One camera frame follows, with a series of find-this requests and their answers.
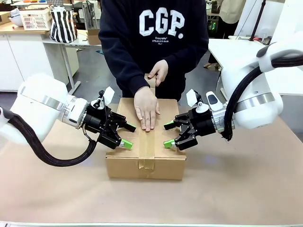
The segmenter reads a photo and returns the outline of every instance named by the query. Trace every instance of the sleeve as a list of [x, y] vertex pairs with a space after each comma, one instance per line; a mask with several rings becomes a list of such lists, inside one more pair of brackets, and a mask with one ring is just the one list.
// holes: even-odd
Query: sleeve
[[164, 58], [169, 73], [192, 71], [208, 50], [207, 15], [204, 0], [193, 0], [192, 14], [189, 18], [187, 47]]
[[108, 67], [117, 81], [133, 95], [138, 89], [149, 86], [144, 73], [128, 52], [130, 27], [128, 24], [128, 0], [101, 0], [99, 39]]

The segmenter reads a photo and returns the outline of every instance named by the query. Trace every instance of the white basket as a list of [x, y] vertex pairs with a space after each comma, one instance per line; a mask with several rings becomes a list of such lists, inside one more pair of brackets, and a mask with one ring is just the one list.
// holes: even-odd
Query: white basket
[[51, 6], [51, 4], [31, 4], [20, 9], [24, 30], [51, 30], [53, 19]]

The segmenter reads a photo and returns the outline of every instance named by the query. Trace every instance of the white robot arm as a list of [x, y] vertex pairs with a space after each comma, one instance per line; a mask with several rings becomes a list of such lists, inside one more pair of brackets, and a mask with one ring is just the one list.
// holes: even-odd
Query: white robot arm
[[[97, 142], [111, 149], [131, 148], [133, 144], [120, 138], [116, 130], [126, 128], [134, 132], [135, 127], [107, 106], [113, 95], [114, 91], [108, 87], [105, 92], [99, 92], [97, 100], [88, 103], [83, 98], [69, 95], [65, 84], [52, 77], [32, 76], [19, 88], [17, 99], [10, 110], [0, 107], [0, 136], [15, 143], [29, 144], [42, 161], [53, 166], [72, 166], [84, 161], [93, 152]], [[89, 146], [81, 156], [59, 160], [42, 146], [41, 142], [57, 119], [76, 129], [82, 128], [89, 139]], [[86, 131], [99, 133], [97, 142]]]
[[197, 108], [176, 116], [164, 126], [167, 130], [181, 128], [180, 135], [164, 142], [164, 146], [187, 149], [198, 144], [196, 136], [216, 131], [230, 141], [235, 127], [253, 129], [273, 123], [283, 110], [283, 101], [277, 92], [270, 90], [264, 72], [300, 65], [303, 65], [302, 32], [288, 41], [264, 47], [256, 56], [248, 56], [225, 67], [222, 82], [228, 102], [222, 104], [213, 92], [208, 92], [208, 105], [203, 104], [201, 96], [191, 90], [187, 102], [189, 106], [197, 104]]

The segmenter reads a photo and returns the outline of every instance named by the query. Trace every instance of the finger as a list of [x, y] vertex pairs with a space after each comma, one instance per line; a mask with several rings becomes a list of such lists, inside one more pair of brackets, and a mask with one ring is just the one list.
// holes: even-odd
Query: finger
[[157, 101], [157, 105], [156, 105], [156, 113], [160, 115], [160, 107], [159, 107], [158, 101]]
[[151, 112], [145, 111], [144, 115], [145, 115], [145, 126], [146, 126], [145, 131], [149, 132], [151, 130]]
[[158, 87], [160, 85], [161, 82], [164, 81], [164, 72], [160, 69], [158, 71], [158, 75], [156, 77], [156, 86]]
[[156, 79], [156, 87], [159, 87], [160, 84], [161, 84], [161, 80], [160, 79]]
[[156, 125], [156, 112], [151, 111], [151, 129], [154, 129]]
[[144, 112], [141, 112], [142, 120], [141, 120], [141, 128], [143, 130], [146, 130], [146, 125], [145, 125], [145, 114]]
[[142, 120], [141, 110], [139, 108], [135, 108], [138, 119]]
[[148, 75], [148, 78], [153, 78], [157, 72], [159, 71], [159, 67], [157, 66], [157, 64], [155, 64], [155, 66], [152, 68], [151, 72]]

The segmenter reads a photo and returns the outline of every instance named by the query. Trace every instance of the person's left hand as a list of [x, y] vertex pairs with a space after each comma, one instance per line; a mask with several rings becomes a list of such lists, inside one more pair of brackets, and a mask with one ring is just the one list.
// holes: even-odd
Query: person's left hand
[[156, 76], [156, 86], [158, 87], [160, 83], [162, 83], [169, 71], [169, 65], [165, 60], [161, 60], [155, 64], [155, 66], [152, 68], [151, 72], [148, 75], [148, 78], [153, 78]]

